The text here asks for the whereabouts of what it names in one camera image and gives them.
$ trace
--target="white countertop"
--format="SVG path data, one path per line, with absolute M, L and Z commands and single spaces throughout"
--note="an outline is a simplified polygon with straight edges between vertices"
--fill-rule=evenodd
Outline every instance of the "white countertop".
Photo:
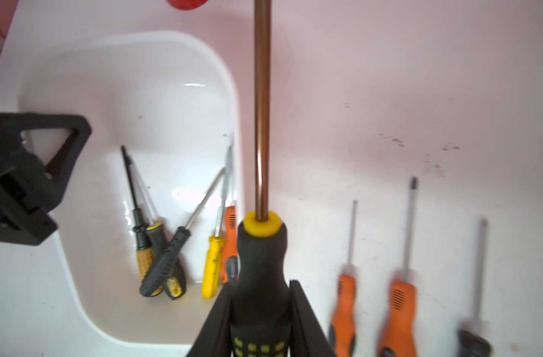
M 22 0 L 0 60 L 0 111 L 17 110 L 23 75 L 49 46 L 179 30 L 227 62 L 249 142 L 252 23 L 245 0 L 192 12 L 162 0 Z M 543 1 L 276 0 L 271 112 L 270 207 L 290 230 L 286 278 L 301 281 L 325 330 L 358 199 L 357 355 L 373 355 L 418 175 L 419 355 L 455 354 L 482 214 L 491 223 L 484 336 L 497 355 L 543 355 Z M 92 331 L 53 238 L 0 244 L 0 356 L 177 354 Z

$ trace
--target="copper-colored shaft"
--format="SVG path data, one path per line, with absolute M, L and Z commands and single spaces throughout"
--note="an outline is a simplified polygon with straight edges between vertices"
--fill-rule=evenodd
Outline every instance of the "copper-colored shaft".
M 255 0 L 255 219 L 267 221 L 270 147 L 271 0 Z

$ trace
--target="white plastic bin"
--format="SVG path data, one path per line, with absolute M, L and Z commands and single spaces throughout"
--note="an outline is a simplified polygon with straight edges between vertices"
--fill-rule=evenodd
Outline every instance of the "white plastic bin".
M 138 292 L 132 203 L 119 147 L 126 145 L 155 209 L 175 232 L 224 166 L 238 125 L 236 89 L 223 61 L 200 40 L 178 32 L 53 48 L 29 71 L 19 110 L 81 114 L 93 129 L 53 211 L 63 265 L 89 323 L 120 343 L 192 343 L 214 301 L 202 298 L 198 282 L 218 194 L 182 250 L 187 294 L 179 301 L 164 293 L 145 298 Z M 59 137 L 32 132 L 35 152 L 51 157 Z M 234 181 L 241 187 L 238 151 Z M 241 200 L 238 213 L 243 216 Z

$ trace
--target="orange screwdriver handle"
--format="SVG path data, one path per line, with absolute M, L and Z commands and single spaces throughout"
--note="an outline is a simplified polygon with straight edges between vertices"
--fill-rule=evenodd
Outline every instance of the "orange screwdriver handle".
M 226 242 L 222 250 L 222 284 L 238 279 L 238 235 L 236 231 L 235 206 L 226 208 L 224 215 L 226 224 Z
M 329 344 L 337 357 L 351 357 L 355 351 L 356 280 L 352 276 L 339 277 L 338 301 L 329 326 Z
M 416 287 L 396 280 L 389 295 L 390 316 L 376 356 L 416 357 L 412 325 L 416 316 Z

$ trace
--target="flathead screwdriver tip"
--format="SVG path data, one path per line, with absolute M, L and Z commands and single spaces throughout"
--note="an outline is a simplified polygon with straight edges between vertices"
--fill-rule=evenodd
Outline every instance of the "flathead screwdriver tip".
M 413 176 L 410 179 L 410 189 L 411 190 L 417 190 L 418 189 L 418 177 Z

